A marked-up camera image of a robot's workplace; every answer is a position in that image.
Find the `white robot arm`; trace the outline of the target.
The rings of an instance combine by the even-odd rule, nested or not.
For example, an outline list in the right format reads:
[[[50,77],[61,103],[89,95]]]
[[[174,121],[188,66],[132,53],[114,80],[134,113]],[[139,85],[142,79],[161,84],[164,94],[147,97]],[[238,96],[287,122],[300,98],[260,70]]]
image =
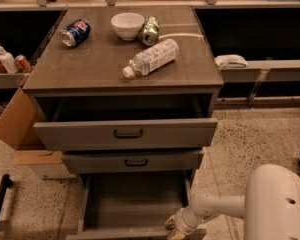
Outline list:
[[[266,164],[253,170],[243,195],[196,193],[165,222],[168,239],[184,240],[219,215],[243,219],[244,240],[300,240],[300,177]]]

